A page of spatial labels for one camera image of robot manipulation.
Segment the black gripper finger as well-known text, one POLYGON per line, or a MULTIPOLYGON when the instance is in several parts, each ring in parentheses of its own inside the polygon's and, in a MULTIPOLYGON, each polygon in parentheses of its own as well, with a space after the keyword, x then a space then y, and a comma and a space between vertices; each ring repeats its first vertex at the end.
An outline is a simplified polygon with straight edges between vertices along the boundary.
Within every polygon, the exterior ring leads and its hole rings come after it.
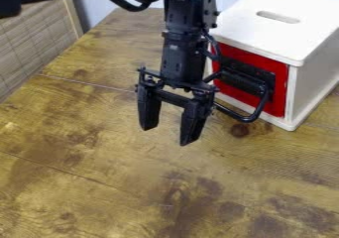
POLYGON ((158 126, 161 108, 162 101, 158 99, 154 90, 145 85, 139 85, 138 114, 139 114, 139 125, 145 131, 158 126))
POLYGON ((181 145, 194 143, 202 135, 203 128, 214 109, 214 93, 198 94, 189 100, 182 114, 181 145))

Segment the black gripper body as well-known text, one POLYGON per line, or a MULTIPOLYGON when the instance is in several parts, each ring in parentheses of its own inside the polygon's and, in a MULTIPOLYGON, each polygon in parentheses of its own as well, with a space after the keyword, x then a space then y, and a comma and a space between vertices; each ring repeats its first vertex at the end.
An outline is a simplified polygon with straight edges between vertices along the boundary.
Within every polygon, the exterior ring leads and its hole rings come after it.
POLYGON ((205 78, 207 59, 218 59, 218 56, 209 52, 209 44, 214 42, 214 38, 207 30, 198 33, 167 32, 163 37, 161 70, 142 67, 138 70, 138 86, 150 87, 162 103, 185 108, 189 100, 198 94, 217 92, 205 78))

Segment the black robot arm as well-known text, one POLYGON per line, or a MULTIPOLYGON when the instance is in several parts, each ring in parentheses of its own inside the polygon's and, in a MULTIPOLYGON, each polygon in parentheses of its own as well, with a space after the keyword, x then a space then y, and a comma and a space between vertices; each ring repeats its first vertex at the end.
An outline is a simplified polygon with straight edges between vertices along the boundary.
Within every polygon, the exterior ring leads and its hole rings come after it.
MULTIPOLYGON (((22 6, 50 0, 0 0, 0 19, 15 17, 22 6)), ((139 70, 137 84, 139 124, 143 130, 159 124, 165 102, 183 108, 181 144, 195 142, 214 108, 217 87, 205 77, 207 60, 221 57, 210 35, 218 26, 217 0, 110 0, 130 12, 146 10, 157 1, 165 2, 166 31, 161 70, 139 70)))

